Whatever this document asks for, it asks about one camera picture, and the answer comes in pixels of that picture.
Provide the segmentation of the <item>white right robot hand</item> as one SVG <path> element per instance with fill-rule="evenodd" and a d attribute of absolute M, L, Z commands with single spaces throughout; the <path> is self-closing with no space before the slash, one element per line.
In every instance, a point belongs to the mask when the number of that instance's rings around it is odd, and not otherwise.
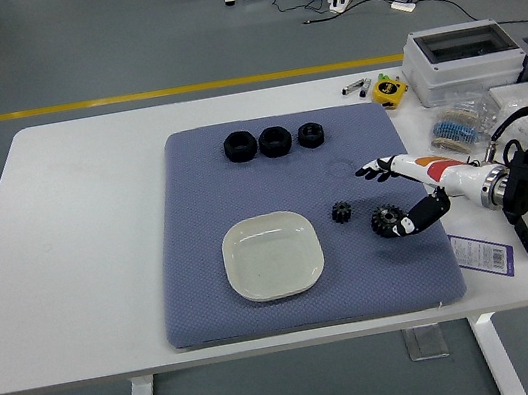
<path fill-rule="evenodd" d="M 405 154 L 377 158 L 355 175 L 380 182 L 404 177 L 433 188 L 408 212 L 395 206 L 380 206 L 372 214 L 371 228 L 381 237 L 401 237 L 424 231 L 449 211 L 452 196 L 465 196 L 478 206 L 495 210 L 493 199 L 497 180 L 504 169 L 496 165 L 474 166 L 440 156 L 414 157 Z"/>

